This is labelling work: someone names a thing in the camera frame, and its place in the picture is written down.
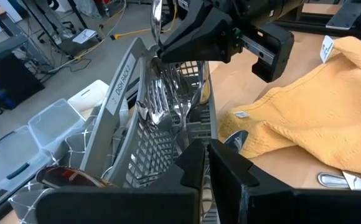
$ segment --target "floor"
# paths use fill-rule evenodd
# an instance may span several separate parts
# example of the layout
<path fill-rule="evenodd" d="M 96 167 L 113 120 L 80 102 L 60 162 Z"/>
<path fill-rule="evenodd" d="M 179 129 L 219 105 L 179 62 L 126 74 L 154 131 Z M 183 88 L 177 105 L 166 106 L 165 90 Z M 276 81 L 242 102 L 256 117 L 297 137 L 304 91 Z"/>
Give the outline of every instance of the floor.
<path fill-rule="evenodd" d="M 75 27 L 81 27 L 74 14 L 62 14 L 62 17 L 63 21 L 72 21 L 75 24 Z M 106 20 L 106 18 L 84 18 L 90 29 L 95 30 L 97 30 L 99 24 Z M 149 18 L 150 6 L 130 4 L 126 8 L 121 22 L 118 24 L 113 34 L 150 28 Z M 37 34 L 40 33 L 40 28 L 36 21 L 33 19 L 30 19 L 29 21 L 25 19 L 20 21 L 19 25 L 36 41 Z M 124 53 L 136 37 L 142 38 L 145 45 L 148 47 L 154 44 L 150 32 L 130 35 L 115 41 L 106 39 L 96 50 L 85 56 L 85 58 L 92 59 L 87 68 L 74 73 L 72 73 L 69 68 L 62 69 L 45 83 L 44 90 L 21 103 L 16 109 L 5 111 L 4 114 L 0 115 L 0 138 L 21 126 L 26 125 L 31 117 L 46 106 L 61 98 L 65 98 L 66 100 L 69 99 L 95 80 L 102 80 L 105 83 L 110 84 Z M 5 34 L 0 33 L 0 41 L 5 38 Z M 53 58 L 56 62 L 60 61 L 60 54 L 53 52 L 51 56 L 49 44 L 38 43 L 38 45 L 48 58 Z M 72 65 L 72 68 L 74 70 L 82 68 L 85 63 L 86 61 L 83 61 L 79 64 Z"/>

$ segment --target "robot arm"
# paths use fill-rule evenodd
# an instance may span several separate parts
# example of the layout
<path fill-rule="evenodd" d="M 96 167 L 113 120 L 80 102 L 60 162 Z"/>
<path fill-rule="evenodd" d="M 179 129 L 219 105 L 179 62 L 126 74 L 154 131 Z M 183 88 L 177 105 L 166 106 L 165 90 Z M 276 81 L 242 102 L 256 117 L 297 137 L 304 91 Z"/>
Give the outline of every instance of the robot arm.
<path fill-rule="evenodd" d="M 192 0 L 182 24 L 164 42 L 163 62 L 230 62 L 243 48 L 258 56 L 252 72 L 266 82 L 279 78 L 294 44 L 292 33 L 270 22 L 303 0 Z"/>

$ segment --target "dish rack label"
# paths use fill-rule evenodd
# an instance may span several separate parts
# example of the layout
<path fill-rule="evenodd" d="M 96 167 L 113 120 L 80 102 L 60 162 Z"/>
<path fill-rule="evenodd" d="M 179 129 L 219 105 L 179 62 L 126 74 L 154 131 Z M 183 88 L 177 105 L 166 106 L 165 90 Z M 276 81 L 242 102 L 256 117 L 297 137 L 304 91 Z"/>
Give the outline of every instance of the dish rack label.
<path fill-rule="evenodd" d="M 106 109 L 114 116 L 116 109 L 119 104 L 121 104 L 121 96 L 126 90 L 126 86 L 129 82 L 129 79 L 132 76 L 132 69 L 135 65 L 135 57 L 132 54 L 129 54 L 128 60 L 125 63 L 123 71 L 120 73 L 120 78 L 113 87 L 110 97 L 108 98 Z"/>

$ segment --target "towel tag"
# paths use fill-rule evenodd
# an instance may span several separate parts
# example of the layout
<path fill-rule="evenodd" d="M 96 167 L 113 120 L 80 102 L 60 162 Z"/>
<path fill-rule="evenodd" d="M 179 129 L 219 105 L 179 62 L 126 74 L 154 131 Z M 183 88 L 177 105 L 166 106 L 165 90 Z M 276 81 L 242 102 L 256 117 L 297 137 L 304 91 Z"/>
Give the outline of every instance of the towel tag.
<path fill-rule="evenodd" d="M 334 40 L 332 40 L 331 37 L 326 35 L 323 40 L 322 50 L 320 51 L 320 58 L 322 59 L 323 63 L 325 63 L 329 58 L 329 55 L 333 47 L 334 47 Z"/>
<path fill-rule="evenodd" d="M 234 112 L 234 114 L 238 117 L 238 118 L 246 118 L 249 116 L 248 113 L 244 112 L 244 111 L 238 111 L 238 112 Z"/>

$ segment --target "spoon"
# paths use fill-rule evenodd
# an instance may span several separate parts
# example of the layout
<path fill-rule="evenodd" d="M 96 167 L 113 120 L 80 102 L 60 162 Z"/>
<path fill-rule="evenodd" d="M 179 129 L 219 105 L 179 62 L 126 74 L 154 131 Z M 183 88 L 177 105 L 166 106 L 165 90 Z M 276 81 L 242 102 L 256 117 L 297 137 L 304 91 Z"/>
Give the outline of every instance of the spoon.
<path fill-rule="evenodd" d="M 160 47 L 163 49 L 163 45 L 160 41 L 160 33 L 161 33 L 161 12 L 162 12 L 162 0 L 153 0 L 151 4 L 151 32 L 153 34 L 153 38 Z"/>

